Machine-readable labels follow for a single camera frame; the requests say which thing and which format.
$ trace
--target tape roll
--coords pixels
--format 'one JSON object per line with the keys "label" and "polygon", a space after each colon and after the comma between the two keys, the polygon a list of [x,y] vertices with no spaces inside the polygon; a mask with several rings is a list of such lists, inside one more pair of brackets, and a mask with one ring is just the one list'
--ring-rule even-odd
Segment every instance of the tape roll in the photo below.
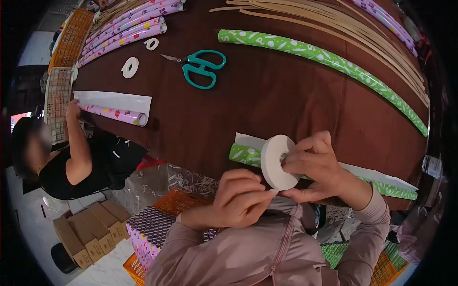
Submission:
{"label": "tape roll", "polygon": [[125,78],[131,78],[137,72],[138,69],[138,59],[136,57],[130,57],[122,67],[122,75]]}
{"label": "tape roll", "polygon": [[146,44],[146,48],[147,48],[148,50],[152,51],[152,50],[154,50],[155,48],[158,47],[158,45],[159,45],[159,40],[156,39],[156,38],[151,38],[151,39],[149,39],[149,40],[147,40],[147,41],[145,41],[145,42],[143,42],[143,43]]}
{"label": "tape roll", "polygon": [[296,144],[285,135],[276,135],[262,147],[261,169],[267,183],[277,191],[293,188],[299,181],[298,174],[283,171],[282,157],[296,150]]}
{"label": "tape roll", "polygon": [[76,81],[76,78],[78,77],[78,65],[75,64],[73,66],[73,80]]}

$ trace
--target hand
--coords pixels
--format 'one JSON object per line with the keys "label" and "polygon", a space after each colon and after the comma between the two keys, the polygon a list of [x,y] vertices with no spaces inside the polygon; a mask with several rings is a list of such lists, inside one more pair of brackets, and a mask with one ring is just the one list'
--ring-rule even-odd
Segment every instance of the hand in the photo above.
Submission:
{"label": "hand", "polygon": [[65,117],[68,118],[69,116],[71,118],[80,118],[81,115],[81,109],[78,106],[78,100],[73,99],[70,101],[70,103],[67,105],[67,109],[65,110]]}
{"label": "hand", "polygon": [[281,194],[295,202],[318,201],[340,196],[361,181],[337,162],[329,131],[315,133],[296,145],[297,151],[285,158],[283,170],[304,174],[315,182],[308,189],[289,189]]}
{"label": "hand", "polygon": [[213,212],[220,227],[246,227],[258,221],[277,195],[266,191],[260,182],[260,176],[246,169],[223,174],[213,202]]}

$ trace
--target green wrapping paper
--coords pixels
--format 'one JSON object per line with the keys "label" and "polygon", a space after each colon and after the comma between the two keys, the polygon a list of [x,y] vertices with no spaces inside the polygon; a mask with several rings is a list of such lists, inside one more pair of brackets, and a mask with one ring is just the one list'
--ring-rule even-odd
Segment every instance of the green wrapping paper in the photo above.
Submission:
{"label": "green wrapping paper", "polygon": [[336,54],[323,50],[317,46],[290,38],[241,30],[219,30],[218,41],[222,43],[258,46],[292,53],[341,71],[383,96],[405,116],[407,116],[423,134],[423,136],[428,136],[428,128],[413,111],[413,109],[399,95],[369,72],[354,63],[337,56]]}
{"label": "green wrapping paper", "polygon": [[[232,148],[230,149],[229,159],[235,162],[240,162],[246,165],[255,166],[260,168],[261,167],[261,150],[257,150],[251,148],[249,146],[243,146],[238,144],[232,144]],[[401,199],[408,199],[408,200],[415,200],[417,199],[417,193],[408,189],[398,188],[395,186],[391,186],[386,183],[369,180],[363,177],[358,177],[363,181],[372,182],[375,186],[375,189],[382,195],[401,198]]]}

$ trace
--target person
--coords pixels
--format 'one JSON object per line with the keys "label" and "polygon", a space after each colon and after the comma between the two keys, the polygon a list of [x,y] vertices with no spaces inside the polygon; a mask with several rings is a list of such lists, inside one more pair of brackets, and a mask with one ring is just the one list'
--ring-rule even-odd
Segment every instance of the person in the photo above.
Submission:
{"label": "person", "polygon": [[[249,170],[225,172],[212,205],[178,215],[145,285],[369,285],[389,230],[388,205],[370,183],[340,167],[328,131],[296,147],[283,168],[312,178],[309,188],[276,197]],[[362,221],[335,269],[304,226],[311,219],[307,202],[332,196]],[[204,243],[200,231],[208,228],[225,229]]]}
{"label": "person", "polygon": [[105,188],[122,189],[147,151],[114,135],[86,139],[78,121],[78,101],[65,111],[69,145],[51,152],[50,132],[38,118],[23,117],[11,134],[13,166],[18,176],[38,181],[60,200],[78,199]]}

